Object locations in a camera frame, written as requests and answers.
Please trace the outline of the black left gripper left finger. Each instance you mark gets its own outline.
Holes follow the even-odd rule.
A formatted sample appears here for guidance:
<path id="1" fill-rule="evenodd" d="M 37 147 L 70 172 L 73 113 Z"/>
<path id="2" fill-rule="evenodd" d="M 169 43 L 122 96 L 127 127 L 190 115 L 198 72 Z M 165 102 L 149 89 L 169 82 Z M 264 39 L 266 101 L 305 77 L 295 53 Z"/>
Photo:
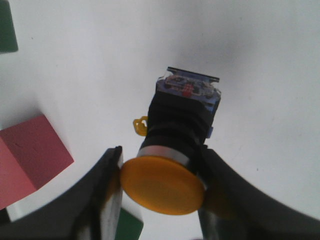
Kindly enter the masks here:
<path id="1" fill-rule="evenodd" d="M 75 185 L 38 210 L 1 224 L 2 240 L 114 240 L 122 147 L 109 148 Z"/>

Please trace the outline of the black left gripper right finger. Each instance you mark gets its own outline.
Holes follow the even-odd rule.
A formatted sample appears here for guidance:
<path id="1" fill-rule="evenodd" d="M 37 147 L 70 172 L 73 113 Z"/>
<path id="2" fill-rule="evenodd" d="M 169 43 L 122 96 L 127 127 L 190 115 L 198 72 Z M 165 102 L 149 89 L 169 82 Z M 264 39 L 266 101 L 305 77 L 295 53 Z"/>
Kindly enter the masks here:
<path id="1" fill-rule="evenodd" d="M 205 240 L 318 240 L 320 221 L 262 192 L 214 150 L 200 149 L 204 201 L 198 210 Z"/>

